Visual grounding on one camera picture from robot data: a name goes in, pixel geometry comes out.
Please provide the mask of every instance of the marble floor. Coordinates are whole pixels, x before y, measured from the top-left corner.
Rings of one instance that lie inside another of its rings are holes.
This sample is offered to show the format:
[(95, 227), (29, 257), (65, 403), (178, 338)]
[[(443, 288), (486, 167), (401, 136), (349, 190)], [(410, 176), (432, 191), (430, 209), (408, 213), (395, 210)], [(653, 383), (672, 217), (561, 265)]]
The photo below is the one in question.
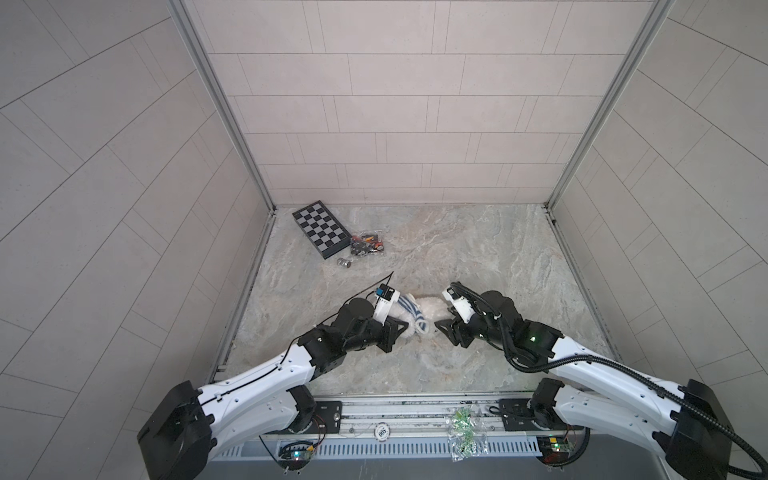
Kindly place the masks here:
[[(330, 207), (351, 232), (383, 230), (386, 254), (346, 269), (317, 253), (291, 212), (277, 212), (263, 263), (227, 361), (235, 375), (283, 351), (290, 339), (339, 309), (365, 286), (395, 272), (391, 285), (439, 296), (460, 280), (478, 292), (498, 290), (524, 318), (551, 324), (610, 356), (538, 205)], [(475, 341), (454, 347), (440, 332), (399, 339), (347, 354), (344, 363), (310, 383), (316, 395), (387, 392), (532, 390), (542, 375), (517, 372), (503, 355)]]

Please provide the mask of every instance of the metal vent grille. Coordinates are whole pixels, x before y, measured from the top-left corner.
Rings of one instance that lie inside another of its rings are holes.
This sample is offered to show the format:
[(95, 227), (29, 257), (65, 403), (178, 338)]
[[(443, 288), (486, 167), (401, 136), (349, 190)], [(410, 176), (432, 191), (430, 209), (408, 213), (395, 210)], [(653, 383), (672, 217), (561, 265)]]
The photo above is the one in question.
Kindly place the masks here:
[[(265, 439), (267, 446), (277, 450), (275, 440)], [(538, 457), (541, 452), (535, 437), (524, 435), (494, 436), (488, 440), (490, 457)], [(326, 439), (317, 449), (314, 459), (347, 460), (368, 458), (450, 458), (448, 439), (441, 437), (375, 439)], [(220, 453), (213, 460), (269, 460), (260, 442), (246, 442)]]

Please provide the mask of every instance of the white wall tile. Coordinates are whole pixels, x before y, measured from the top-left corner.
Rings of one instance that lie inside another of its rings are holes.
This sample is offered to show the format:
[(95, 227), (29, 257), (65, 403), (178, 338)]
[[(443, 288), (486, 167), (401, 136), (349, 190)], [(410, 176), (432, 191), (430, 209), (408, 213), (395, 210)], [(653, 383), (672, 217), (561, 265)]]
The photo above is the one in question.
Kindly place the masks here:
[(2, 115), (0, 157), (0, 237), (4, 237), (69, 173)]
[(69, 174), (73, 174), (83, 160), (57, 137), (23, 101), (17, 100), (0, 110), (24, 135), (40, 147), (50, 158)]
[(616, 103), (616, 112), (673, 167), (710, 127), (708, 121), (639, 71)]
[(170, 330), (214, 238), (194, 215), (188, 215), (150, 275), (133, 311)]
[(606, 224), (598, 228), (587, 245), (626, 319), (634, 319), (654, 305)]
[(661, 235), (661, 232), (656, 228), (656, 225), (648, 225), (648, 228), (643, 230), (643, 233), (632, 240), (632, 243), (624, 249), (624, 255), (626, 255), (629, 260), (632, 260), (635, 255), (643, 251), (643, 249), (659, 235)]
[(208, 384), (210, 374), (213, 372), (214, 363), (217, 361), (217, 349), (219, 348), (221, 337), (224, 335), (227, 321), (230, 319), (230, 312), (237, 301), (237, 295), (240, 289), (235, 287), (229, 280), (224, 282), (214, 311), (210, 314), (208, 323), (200, 337), (200, 342), (190, 361), (189, 368), (184, 374), (185, 379), (192, 382), (195, 388)]
[(703, 9), (692, 26), (762, 62), (768, 62), (768, 34), (765, 19), (768, 5), (760, 0), (701, 2)]
[(134, 48), (136, 48), (136, 52), (141, 57), (141, 61), (146, 65), (147, 70), (149, 70), (155, 83), (160, 87), (160, 90), (163, 93), (169, 91), (173, 85), (170, 84), (168, 77), (165, 76), (165, 72), (163, 72), (160, 64), (157, 63), (157, 59), (152, 54), (152, 50), (149, 49), (149, 45), (147, 45), (147, 41), (144, 40), (144, 36), (140, 33), (129, 38), (128, 41)]
[(0, 375), (0, 406), (63, 417), (78, 396), (75, 392)]
[(194, 4), (215, 53), (312, 53), (302, 2)]
[(445, 53), (445, 40), (448, 36), (448, 17), (450, 2), (435, 2), (435, 21), (432, 27), (432, 53)]
[(557, 53), (624, 54), (652, 2), (574, 2)]
[(540, 53), (555, 2), (453, 2), (446, 53)]
[(752, 250), (749, 246), (746, 246), (722, 262), (713, 266), (706, 273), (699, 276), (697, 280), (699, 280), (699, 284), (707, 292), (710, 292), (711, 290), (716, 289), (723, 283), (752, 268), (762, 261), (763, 259), (761, 259), (757, 253), (755, 253), (755, 250)]
[(346, 174), (351, 188), (408, 188), (422, 184), (422, 166), (418, 164), (347, 165)]
[(598, 103), (600, 97), (539, 97), (525, 131), (580, 134)]
[(391, 164), (460, 164), (470, 134), (387, 134), (387, 161)]
[(344, 132), (424, 131), (427, 97), (336, 97), (336, 113)]
[(42, 85), (24, 102), (76, 154), (89, 158), (160, 94), (125, 41)]
[(598, 216), (598, 209), (595, 208), (592, 200), (584, 191), (584, 188), (576, 180), (571, 180), (563, 193), (563, 203), (568, 207), (568, 211), (576, 223), (580, 232), (585, 232), (587, 227)]
[(467, 55), (462, 94), (556, 95), (572, 59), (570, 55)]
[(299, 134), (308, 164), (374, 164), (375, 134)]
[(245, 134), (244, 137), (257, 164), (296, 163), (286, 134)]
[(168, 393), (169, 386), (185, 380), (184, 373), (213, 309), (214, 303), (193, 286), (141, 387), (135, 408), (154, 411)]
[(61, 419), (39, 413), (0, 408), (0, 465), (3, 477), (27, 478), (56, 432)]
[(141, 215), (136, 213), (136, 210), (132, 209), (125, 214), (123, 218), (125, 226), (134, 231), (139, 237), (154, 248), (154, 251), (160, 255), (163, 254), (166, 248), (168, 248), (168, 242), (147, 223), (147, 221), (141, 218)]
[(0, 105), (74, 66), (23, 0), (0, 5)]
[(729, 356), (726, 359), (717, 360), (709, 365), (701, 366), (698, 370), (701, 379), (707, 385), (713, 385), (740, 376), (760, 372), (763, 368), (760, 367), (760, 364), (755, 360), (752, 353), (747, 351)]
[(637, 341), (643, 347), (650, 366), (662, 379), (681, 385), (687, 385), (688, 379), (700, 381), (699, 374), (680, 347), (667, 322), (661, 320), (638, 333)]
[(362, 188), (301, 188), (292, 189), (290, 195), (296, 205), (307, 205), (316, 200), (326, 205), (362, 205), (366, 202)]
[(350, 95), (346, 55), (238, 55), (254, 95)]
[(0, 320), (0, 367), (5, 369), (31, 334), (30, 330)]
[(168, 332), (145, 319), (133, 310), (128, 312), (128, 314), (125, 316), (125, 320), (123, 320), (121, 327), (159, 347), (163, 346), (165, 337), (168, 336)]
[(240, 63), (240, 56), (234, 53), (209, 54), (216, 77), (227, 95), (252, 95), (248, 79)]
[(591, 261), (581, 272), (584, 274), (584, 283), (597, 304), (598, 312), (603, 317), (610, 341), (616, 346), (621, 360), (624, 363), (633, 363), (645, 357), (598, 265)]
[(218, 112), (205, 121), (198, 133), (203, 138), (208, 151), (214, 156), (216, 164), (221, 165), (224, 158), (232, 151), (233, 145)]
[(764, 348), (766, 324), (762, 314), (766, 307), (766, 280), (768, 265), (758, 263), (710, 292), (717, 308), (723, 312), (763, 368), (768, 365), (768, 352)]
[(159, 259), (131, 229), (118, 225), (6, 372), (79, 391)]
[(29, 478), (96, 478), (158, 350), (119, 329)]
[(635, 334), (638, 334), (649, 326), (656, 324), (656, 322), (660, 322), (663, 318), (664, 317), (661, 315), (659, 307), (654, 305), (648, 310), (642, 312), (634, 319), (630, 320), (629, 326), (632, 328), (632, 331), (635, 332)]
[(499, 164), (434, 164), (430, 187), (495, 187)]
[(763, 161), (768, 161), (768, 65), (741, 55), (697, 109)]
[(267, 176), (275, 188), (338, 188), (334, 165), (267, 165)]
[(475, 161), (479, 164), (543, 164), (558, 134), (483, 134)]
[(657, 158), (659, 158), (659, 154), (653, 148), (648, 148), (640, 161), (637, 162), (637, 165), (635, 165), (629, 175), (627, 175), (627, 178), (624, 179), (624, 186), (632, 190), (632, 187), (635, 186), (637, 181), (640, 180), (640, 177), (645, 174)]
[(240, 215), (231, 209), (216, 240), (214, 240), (214, 244), (205, 257), (203, 266), (200, 268), (200, 275), (217, 291), (221, 290), (224, 285), (224, 279), (227, 278), (227, 272), (230, 271), (230, 265), (232, 265), (232, 260), (234, 260), (247, 227), (247, 223), (240, 218)]
[(725, 50), (723, 50), (723, 53), (720, 54), (720, 57), (717, 57), (717, 60), (712, 64), (707, 73), (704, 74), (704, 77), (699, 84), (696, 85), (694, 90), (688, 95), (688, 98), (685, 99), (685, 104), (694, 110), (699, 108), (699, 105), (704, 98), (710, 94), (717, 82), (720, 81), (723, 75), (725, 75), (725, 72), (728, 71), (730, 66), (733, 65), (740, 55), (741, 53), (738, 51), (733, 50), (731, 47), (726, 47)]
[(325, 53), (326, 40), (323, 37), (323, 25), (320, 22), (320, 11), (316, 0), (304, 0), (304, 16), (306, 17), (306, 30), (310, 34), (312, 53)]
[(444, 204), (511, 204), (517, 188), (457, 187), (445, 188)]
[(349, 56), (355, 95), (458, 95), (463, 71), (464, 55)]
[(513, 132), (524, 97), (441, 97), (437, 131)]
[(109, 148), (148, 187), (204, 122), (192, 89), (183, 82), (128, 124)]
[(434, 2), (318, 2), (329, 53), (431, 53)]
[(141, 36), (149, 45), (152, 55), (171, 85), (175, 85), (194, 71), (192, 57), (170, 18), (141, 32)]
[(608, 116), (593, 146), (622, 181), (627, 179), (650, 147), (615, 111)]
[(627, 248), (650, 225), (648, 216), (607, 164), (598, 169), (586, 190), (621, 248)]
[(214, 105), (213, 99), (210, 97), (210, 92), (203, 84), (203, 79), (200, 77), (200, 72), (195, 71), (187, 77), (187, 83), (194, 93), (194, 97), (200, 108), (203, 109), (203, 113), (206, 117), (211, 116), (216, 111), (216, 105)]
[(643, 57), (640, 70), (685, 100), (723, 50), (725, 45), (667, 20)]
[(236, 97), (236, 99), (245, 119), (245, 133), (328, 131), (321, 97)]
[(544, 47), (541, 49), (541, 53), (554, 53), (560, 42), (560, 37), (563, 34), (563, 28), (565, 22), (568, 20), (568, 15), (571, 13), (571, 7), (573, 2), (558, 2), (558, 7), (554, 11), (552, 22), (549, 25), (547, 31), (547, 39), (544, 42)]
[(559, 164), (514, 164), (506, 187), (552, 188), (562, 171)]
[(249, 179), (243, 161), (233, 149), (197, 199), (216, 225), (221, 226), (224, 222), (240, 189)]
[(603, 95), (623, 55), (574, 55), (559, 95)]
[(88, 60), (88, 54), (80, 46), (67, 25), (61, 21), (58, 13), (51, 7), (48, 0), (25, 0), (27, 6), (35, 13), (35, 16), (56, 40), (56, 43), (67, 54), (72, 63), (77, 65)]
[(188, 141), (141, 195), (134, 210), (170, 242), (212, 175), (197, 147)]
[(677, 171), (763, 258), (768, 258), (768, 167), (716, 128)]
[(106, 148), (69, 177), (0, 242), (0, 318), (37, 327), (142, 191)]
[[(731, 325), (661, 235), (632, 260), (632, 265), (694, 366), (745, 350)], [(654, 355), (648, 359), (653, 365)]]
[(144, 458), (136, 441), (136, 432), (124, 429), (114, 441), (97, 480), (136, 480), (143, 470)]
[(366, 188), (366, 204), (441, 204), (442, 188)]
[(694, 276), (746, 245), (663, 158), (653, 162), (632, 194)]
[(584, 242), (584, 238), (576, 227), (576, 223), (571, 217), (571, 213), (565, 206), (565, 202), (558, 202), (554, 207), (554, 218), (558, 221), (557, 225), (560, 231), (563, 233), (566, 242), (568, 242), (568, 248), (573, 254), (574, 261), (579, 268), (587, 266), (590, 260), (592, 260), (592, 252), (589, 251), (587, 244)]
[(50, 0), (50, 3), (91, 56), (168, 18), (167, 7), (151, 0)]

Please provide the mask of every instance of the folding chess board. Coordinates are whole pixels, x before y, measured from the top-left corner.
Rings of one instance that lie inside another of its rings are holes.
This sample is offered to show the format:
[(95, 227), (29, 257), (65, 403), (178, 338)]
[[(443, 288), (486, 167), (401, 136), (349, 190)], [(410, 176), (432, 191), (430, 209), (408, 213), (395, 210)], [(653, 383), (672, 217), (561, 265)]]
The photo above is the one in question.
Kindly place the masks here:
[(324, 259), (337, 254), (351, 242), (347, 229), (321, 201), (293, 212), (293, 218)]

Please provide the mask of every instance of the bag of parts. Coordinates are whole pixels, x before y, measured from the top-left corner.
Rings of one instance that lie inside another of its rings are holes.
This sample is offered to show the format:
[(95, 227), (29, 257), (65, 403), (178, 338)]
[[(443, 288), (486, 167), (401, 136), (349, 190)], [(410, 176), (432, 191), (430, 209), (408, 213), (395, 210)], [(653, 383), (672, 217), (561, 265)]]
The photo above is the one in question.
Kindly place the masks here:
[(381, 230), (367, 230), (352, 235), (349, 252), (355, 257), (380, 255), (384, 253), (384, 241)]
[(448, 425), (451, 460), (460, 462), (465, 458), (489, 453), (485, 424), (471, 409), (456, 409), (452, 415), (446, 417), (445, 423)]

